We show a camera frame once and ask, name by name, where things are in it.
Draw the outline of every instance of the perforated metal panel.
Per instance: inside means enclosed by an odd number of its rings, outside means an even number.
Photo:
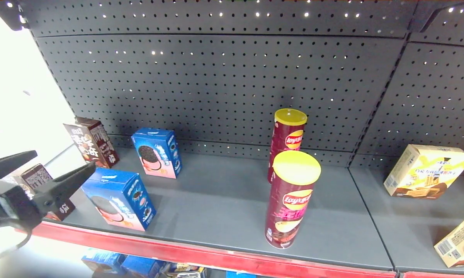
[[[410,40],[464,46],[464,5],[440,11],[425,32],[412,33]]]
[[[131,137],[110,135],[112,144],[116,147],[133,148]],[[252,146],[244,144],[227,144],[206,141],[190,141],[180,139],[179,150],[184,153],[201,153],[207,155],[219,155],[230,157],[242,157],[253,159],[269,159],[269,146]],[[351,153],[343,151],[310,150],[302,149],[314,156],[322,165],[348,167]]]
[[[21,5],[36,37],[123,33],[403,37],[416,2],[25,0]]]
[[[398,39],[100,35],[37,40],[78,116],[109,134],[150,126],[180,139],[269,146],[274,112],[309,116],[304,148],[353,151]]]
[[[464,47],[407,45],[358,153],[400,156],[407,144],[464,150]]]

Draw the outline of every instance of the red shelf edge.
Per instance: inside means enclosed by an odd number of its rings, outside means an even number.
[[[403,273],[403,278],[464,278],[464,275],[411,271],[411,272]]]
[[[375,271],[318,264],[267,255],[93,231],[52,222],[42,222],[32,233],[34,236],[117,253],[244,271],[278,278],[394,278],[396,275],[393,271]]]

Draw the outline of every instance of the robotic arm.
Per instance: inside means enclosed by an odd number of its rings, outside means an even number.
[[[36,156],[36,151],[26,151],[0,158],[0,179]],[[58,210],[95,169],[94,162],[90,162],[40,185],[35,188],[37,194],[31,200],[20,186],[0,180],[0,227],[11,226],[27,234],[21,243],[0,254],[0,257],[24,246],[31,237],[32,229],[41,223],[43,217],[50,211]]]

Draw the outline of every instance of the potato chip canister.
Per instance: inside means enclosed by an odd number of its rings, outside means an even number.
[[[269,183],[272,180],[272,165],[276,155],[286,150],[299,150],[301,148],[304,125],[307,121],[306,114],[296,109],[284,108],[275,112],[275,127],[269,152],[267,176]]]
[[[285,249],[299,231],[321,166],[307,153],[288,150],[275,157],[273,169],[264,233],[269,244]]]

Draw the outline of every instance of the yellow wafer box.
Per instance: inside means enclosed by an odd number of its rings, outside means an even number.
[[[447,267],[464,266],[464,221],[435,245]]]
[[[460,148],[410,144],[383,184],[394,197],[438,199],[463,170]]]

